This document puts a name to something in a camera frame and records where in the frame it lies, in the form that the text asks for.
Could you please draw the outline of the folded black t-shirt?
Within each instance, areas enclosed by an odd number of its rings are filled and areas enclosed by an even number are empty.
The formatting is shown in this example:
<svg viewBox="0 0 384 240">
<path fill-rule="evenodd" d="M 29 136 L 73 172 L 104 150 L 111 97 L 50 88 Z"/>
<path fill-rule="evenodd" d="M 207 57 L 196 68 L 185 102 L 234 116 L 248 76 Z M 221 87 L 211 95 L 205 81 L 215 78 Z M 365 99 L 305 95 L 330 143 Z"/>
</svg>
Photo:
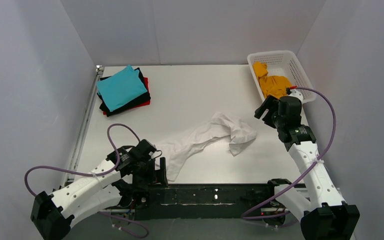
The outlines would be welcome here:
<svg viewBox="0 0 384 240">
<path fill-rule="evenodd" d="M 149 105 L 151 101 L 148 79 L 139 67 L 128 65 L 112 76 L 101 78 L 97 89 L 99 108 L 107 117 Z"/>
</svg>

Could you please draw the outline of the folded cyan t-shirt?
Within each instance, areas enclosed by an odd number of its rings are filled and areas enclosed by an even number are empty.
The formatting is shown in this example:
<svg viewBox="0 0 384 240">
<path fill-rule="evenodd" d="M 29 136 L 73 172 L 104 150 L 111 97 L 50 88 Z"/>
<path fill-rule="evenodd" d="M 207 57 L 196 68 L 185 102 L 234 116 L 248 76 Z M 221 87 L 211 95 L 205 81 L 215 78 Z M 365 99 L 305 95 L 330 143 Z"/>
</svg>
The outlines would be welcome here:
<svg viewBox="0 0 384 240">
<path fill-rule="evenodd" d="M 127 65 L 123 70 L 96 84 L 108 112 L 113 112 L 148 92 L 139 73 L 140 70 Z"/>
</svg>

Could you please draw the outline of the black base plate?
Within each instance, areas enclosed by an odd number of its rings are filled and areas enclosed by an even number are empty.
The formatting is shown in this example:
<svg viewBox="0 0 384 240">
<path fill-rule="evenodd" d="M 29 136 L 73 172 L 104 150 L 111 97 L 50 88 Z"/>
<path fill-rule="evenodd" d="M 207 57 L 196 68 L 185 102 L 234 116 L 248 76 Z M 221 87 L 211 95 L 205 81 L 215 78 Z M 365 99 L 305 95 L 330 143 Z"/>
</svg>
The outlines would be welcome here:
<svg viewBox="0 0 384 240">
<path fill-rule="evenodd" d="M 274 182 L 150 184 L 131 187 L 120 203 L 106 211 L 129 214 L 137 221 L 158 219 L 239 219 L 274 195 Z"/>
</svg>

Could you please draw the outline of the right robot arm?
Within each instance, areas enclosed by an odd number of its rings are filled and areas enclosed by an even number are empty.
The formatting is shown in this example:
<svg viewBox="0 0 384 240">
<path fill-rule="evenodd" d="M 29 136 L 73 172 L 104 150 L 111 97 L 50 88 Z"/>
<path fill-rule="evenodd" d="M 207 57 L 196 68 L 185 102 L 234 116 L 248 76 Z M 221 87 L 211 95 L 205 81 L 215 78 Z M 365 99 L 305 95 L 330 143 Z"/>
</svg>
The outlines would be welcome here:
<svg viewBox="0 0 384 240">
<path fill-rule="evenodd" d="M 335 188 L 320 158 L 315 135 L 301 123 L 302 102 L 295 96 L 277 99 L 268 96 L 255 111 L 255 118 L 276 129 L 279 140 L 295 161 L 309 198 L 298 193 L 291 183 L 274 186 L 279 200 L 300 222 L 307 240 L 349 240 L 360 218 L 356 205 L 347 204 Z"/>
</svg>

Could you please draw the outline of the white plastic basket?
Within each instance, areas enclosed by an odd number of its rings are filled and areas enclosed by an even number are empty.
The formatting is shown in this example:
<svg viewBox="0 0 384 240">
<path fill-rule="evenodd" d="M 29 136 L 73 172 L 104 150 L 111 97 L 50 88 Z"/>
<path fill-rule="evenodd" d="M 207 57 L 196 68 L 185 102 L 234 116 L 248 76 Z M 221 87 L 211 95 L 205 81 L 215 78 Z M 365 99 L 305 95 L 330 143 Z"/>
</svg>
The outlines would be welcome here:
<svg viewBox="0 0 384 240">
<path fill-rule="evenodd" d="M 313 88 L 304 68 L 292 51 L 274 50 L 251 53 L 247 56 L 247 61 L 261 101 L 264 101 L 265 97 L 253 69 L 255 62 L 266 64 L 269 76 L 284 76 L 294 86 Z"/>
</svg>

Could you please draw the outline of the yellow t-shirt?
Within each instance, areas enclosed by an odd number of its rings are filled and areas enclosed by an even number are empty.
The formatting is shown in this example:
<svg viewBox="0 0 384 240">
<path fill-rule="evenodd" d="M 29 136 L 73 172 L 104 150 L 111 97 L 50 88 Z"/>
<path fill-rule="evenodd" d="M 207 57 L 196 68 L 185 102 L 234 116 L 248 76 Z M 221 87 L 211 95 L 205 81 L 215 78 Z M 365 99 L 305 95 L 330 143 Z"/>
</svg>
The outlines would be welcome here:
<svg viewBox="0 0 384 240">
<path fill-rule="evenodd" d="M 267 64 L 259 61 L 253 64 L 253 70 L 264 98 L 273 96 L 279 99 L 288 95 L 287 88 L 290 88 L 292 84 L 287 77 L 279 75 L 268 76 Z"/>
</svg>

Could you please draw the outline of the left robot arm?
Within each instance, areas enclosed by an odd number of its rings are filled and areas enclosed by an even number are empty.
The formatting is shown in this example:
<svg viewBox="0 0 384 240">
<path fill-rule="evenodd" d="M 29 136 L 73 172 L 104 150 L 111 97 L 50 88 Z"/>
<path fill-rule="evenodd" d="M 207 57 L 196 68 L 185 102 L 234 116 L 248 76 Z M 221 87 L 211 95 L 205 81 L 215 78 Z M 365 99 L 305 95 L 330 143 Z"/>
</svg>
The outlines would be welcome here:
<svg viewBox="0 0 384 240">
<path fill-rule="evenodd" d="M 111 207 L 133 213 L 146 208 L 149 186 L 168 185 L 166 159 L 155 163 L 158 150 L 147 140 L 122 146 L 98 166 L 66 187 L 34 198 L 31 221 L 45 240 L 63 239 L 83 219 Z"/>
</svg>

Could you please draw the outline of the white t-shirt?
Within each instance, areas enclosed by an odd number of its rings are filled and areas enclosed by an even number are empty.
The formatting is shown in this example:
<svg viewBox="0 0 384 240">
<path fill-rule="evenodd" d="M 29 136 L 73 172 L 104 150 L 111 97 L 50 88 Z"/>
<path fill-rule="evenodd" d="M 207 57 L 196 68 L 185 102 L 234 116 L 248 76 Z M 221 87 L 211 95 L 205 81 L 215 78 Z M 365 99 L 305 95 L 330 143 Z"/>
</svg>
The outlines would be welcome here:
<svg viewBox="0 0 384 240">
<path fill-rule="evenodd" d="M 230 139 L 229 152 L 237 156 L 257 138 L 257 131 L 234 114 L 215 112 L 199 126 L 158 142 L 156 147 L 167 160 L 167 179 L 175 181 L 191 156 L 202 152 L 209 144 L 226 138 Z"/>
</svg>

